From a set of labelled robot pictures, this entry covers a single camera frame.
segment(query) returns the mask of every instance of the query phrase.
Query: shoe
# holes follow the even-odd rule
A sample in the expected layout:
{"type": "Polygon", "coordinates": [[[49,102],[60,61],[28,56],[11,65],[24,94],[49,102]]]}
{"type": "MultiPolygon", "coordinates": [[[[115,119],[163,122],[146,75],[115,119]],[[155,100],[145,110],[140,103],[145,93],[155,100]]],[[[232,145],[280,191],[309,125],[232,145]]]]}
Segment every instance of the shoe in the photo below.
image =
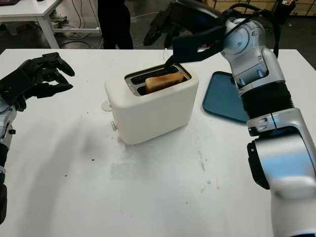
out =
{"type": "Polygon", "coordinates": [[[63,22],[67,19],[67,16],[63,16],[61,14],[58,14],[56,10],[54,10],[50,16],[50,21],[51,22],[63,22]]]}
{"type": "Polygon", "coordinates": [[[54,29],[57,29],[59,27],[59,22],[52,22],[51,25],[54,29]]]}

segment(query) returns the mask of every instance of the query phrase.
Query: white desk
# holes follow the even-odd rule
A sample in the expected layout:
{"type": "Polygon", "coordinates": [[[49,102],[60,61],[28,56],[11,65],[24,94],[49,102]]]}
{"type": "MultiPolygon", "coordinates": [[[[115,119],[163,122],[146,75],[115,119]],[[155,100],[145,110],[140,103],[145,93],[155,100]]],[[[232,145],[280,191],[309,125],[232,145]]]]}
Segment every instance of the white desk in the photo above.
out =
{"type": "MultiPolygon", "coordinates": [[[[0,78],[52,51],[6,50],[0,78]]],[[[201,109],[212,73],[230,71],[221,55],[189,65],[200,85],[187,126],[127,146],[112,131],[112,115],[100,108],[104,80],[160,64],[164,52],[59,52],[76,72],[74,88],[30,99],[14,121],[1,236],[272,236],[270,192],[252,180],[245,125],[201,109]]],[[[316,141],[316,72],[296,50],[281,50],[279,60],[316,141]]]]}
{"type": "Polygon", "coordinates": [[[51,48],[59,48],[49,19],[62,0],[21,0],[13,6],[0,6],[0,22],[38,21],[51,48]]]}

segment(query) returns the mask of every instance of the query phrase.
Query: toasted bread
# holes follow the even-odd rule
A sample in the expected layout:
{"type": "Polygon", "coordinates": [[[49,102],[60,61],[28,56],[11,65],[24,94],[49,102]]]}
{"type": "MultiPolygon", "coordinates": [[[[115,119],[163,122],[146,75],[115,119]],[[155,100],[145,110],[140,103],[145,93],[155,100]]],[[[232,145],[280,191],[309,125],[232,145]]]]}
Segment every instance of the toasted bread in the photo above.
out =
{"type": "Polygon", "coordinates": [[[184,78],[183,73],[172,73],[160,77],[147,78],[145,81],[146,93],[150,94],[158,90],[179,84],[184,78]]]}

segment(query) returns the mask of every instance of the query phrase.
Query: gray floor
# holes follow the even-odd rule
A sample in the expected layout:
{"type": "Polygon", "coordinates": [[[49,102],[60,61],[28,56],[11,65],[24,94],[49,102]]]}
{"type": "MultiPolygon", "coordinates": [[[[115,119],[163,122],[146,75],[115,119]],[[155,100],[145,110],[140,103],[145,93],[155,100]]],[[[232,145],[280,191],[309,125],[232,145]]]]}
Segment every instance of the gray floor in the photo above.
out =
{"type": "MultiPolygon", "coordinates": [[[[170,0],[127,0],[126,5],[130,10],[131,17],[135,17],[138,15],[157,12],[161,9],[165,9],[169,2],[170,0]]],[[[74,3],[79,11],[79,14],[81,14],[80,0],[74,0],[74,3]]],[[[79,18],[74,10],[71,0],[64,0],[57,10],[60,14],[67,15],[68,19],[64,24],[79,27],[79,18]]],[[[82,0],[82,14],[86,21],[86,28],[97,27],[97,23],[88,0],[82,0]]],[[[153,17],[154,14],[151,14],[136,18],[131,21],[131,35],[133,37],[134,46],[139,46],[142,44],[143,38],[153,17]]],[[[267,45],[272,48],[274,44],[272,29],[265,23],[264,26],[267,29],[267,45]]],[[[2,53],[6,48],[49,48],[40,28],[32,29],[28,26],[22,26],[18,29],[18,32],[18,36],[11,36],[8,32],[0,32],[0,53],[2,53]]],[[[55,35],[57,42],[60,45],[65,42],[72,41],[71,39],[68,39],[69,36],[76,38],[82,36],[82,34],[55,35]]],[[[98,34],[90,34],[86,38],[79,40],[87,42],[90,46],[82,42],[74,42],[63,46],[62,48],[97,49],[100,45],[101,37],[98,34]]],[[[282,28],[280,47],[297,49],[316,69],[315,42],[316,17],[291,17],[287,20],[286,24],[282,28]]],[[[155,45],[150,47],[140,46],[136,49],[163,49],[163,39],[160,39],[155,45]]]]}

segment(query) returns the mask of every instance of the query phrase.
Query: toaster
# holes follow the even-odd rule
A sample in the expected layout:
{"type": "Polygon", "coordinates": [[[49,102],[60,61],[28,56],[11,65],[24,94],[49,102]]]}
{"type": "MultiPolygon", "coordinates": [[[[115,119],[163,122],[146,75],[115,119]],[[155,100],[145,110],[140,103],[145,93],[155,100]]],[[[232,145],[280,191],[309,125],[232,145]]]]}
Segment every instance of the toaster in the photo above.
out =
{"type": "Polygon", "coordinates": [[[127,144],[138,144],[186,125],[191,117],[198,77],[180,64],[159,65],[105,82],[108,101],[102,109],[112,112],[113,130],[127,144]],[[145,80],[182,72],[184,79],[171,87],[146,94],[145,80]]]}

